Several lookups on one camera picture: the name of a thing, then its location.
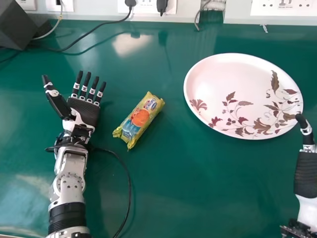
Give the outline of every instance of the power socket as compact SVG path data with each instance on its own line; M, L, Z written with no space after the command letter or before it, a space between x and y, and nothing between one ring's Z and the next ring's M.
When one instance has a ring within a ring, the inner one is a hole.
M23 10L36 11L35 0L16 0Z
M137 5L132 9L133 14L158 14L156 0L136 0ZM166 12L164 14L176 14L177 0L168 0ZM124 0L118 0L118 13L128 13L129 7Z
M63 12L73 12L74 11L74 1L73 0L62 0L63 2ZM48 11L60 11L60 0L46 0L46 8Z
M317 0L253 0L251 16L317 16Z

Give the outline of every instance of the yellow wrapper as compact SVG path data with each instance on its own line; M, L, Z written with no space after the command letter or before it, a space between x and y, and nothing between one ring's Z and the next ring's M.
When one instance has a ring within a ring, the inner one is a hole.
M164 104L163 99L147 92L133 112L113 131L112 135L124 140L128 149L133 148L146 128L162 110Z

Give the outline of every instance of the prosthetic hand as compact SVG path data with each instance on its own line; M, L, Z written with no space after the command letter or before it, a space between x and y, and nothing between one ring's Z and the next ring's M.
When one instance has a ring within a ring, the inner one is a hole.
M55 145L46 149L54 152L56 159L56 178L50 188L50 226L47 238L91 237L86 226L84 174L88 159L87 144L97 125L106 82L101 84L95 96L99 81L99 77L96 77L86 96L91 73L87 73L80 91L82 76L83 72L80 71L67 101L49 78L42 76L45 94L63 125L63 132L56 139Z
M296 115L303 135L303 149L300 150L294 193L299 200L297 220L291 219L288 226L281 226L282 237L317 238L317 151L313 130L307 120Z

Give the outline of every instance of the table surface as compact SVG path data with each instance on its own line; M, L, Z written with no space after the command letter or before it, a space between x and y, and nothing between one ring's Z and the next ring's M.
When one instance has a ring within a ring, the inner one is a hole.
M93 143L127 164L134 198L124 238L275 238L296 218L293 194L298 128L280 137L246 141L220 134L187 107L183 82L199 60L227 52L261 57L284 69L300 87L305 116L317 128L317 28L223 25L208 15L192 24L124 22L103 26L67 54L29 49L0 64L0 232L44 237L48 191L54 179L52 146L61 121L43 92L47 74L69 96L79 70L107 81ZM98 22L62 21L64 47ZM12 52L3 52L5 57ZM112 137L147 91L166 105L133 150ZM110 155L93 153L86 172L87 220L96 238L111 238L126 212L126 174Z

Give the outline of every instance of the ceramic plate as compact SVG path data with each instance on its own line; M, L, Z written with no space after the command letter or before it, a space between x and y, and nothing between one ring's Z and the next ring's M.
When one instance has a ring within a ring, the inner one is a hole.
M244 54L220 54L187 73L184 95L192 112L225 135L261 140L295 126L303 97L294 80L276 65Z

